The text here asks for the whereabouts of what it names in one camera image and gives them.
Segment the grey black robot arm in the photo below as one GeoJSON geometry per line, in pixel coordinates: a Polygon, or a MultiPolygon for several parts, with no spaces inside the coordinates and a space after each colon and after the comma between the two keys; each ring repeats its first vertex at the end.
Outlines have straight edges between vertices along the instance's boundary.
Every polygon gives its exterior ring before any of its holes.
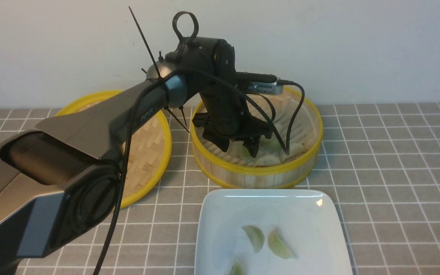
{"type": "Polygon", "coordinates": [[[24,258],[46,257],[119,211],[131,137],[163,108],[200,94],[207,113],[199,123],[215,143],[240,140],[257,153],[274,124],[265,112],[265,120],[249,114],[240,76],[225,40],[182,38],[144,82],[0,142],[0,275],[14,275],[24,258]]]}

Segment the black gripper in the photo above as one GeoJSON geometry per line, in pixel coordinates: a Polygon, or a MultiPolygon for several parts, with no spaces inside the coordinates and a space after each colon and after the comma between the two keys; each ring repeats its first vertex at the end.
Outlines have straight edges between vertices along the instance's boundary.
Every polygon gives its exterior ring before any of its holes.
{"type": "Polygon", "coordinates": [[[192,123],[203,128],[202,138],[227,152],[230,140],[244,140],[250,157],[257,157],[260,136],[271,137],[272,127],[254,117],[247,105],[246,95],[221,84],[210,84],[200,92],[205,111],[197,112],[192,123]]]}

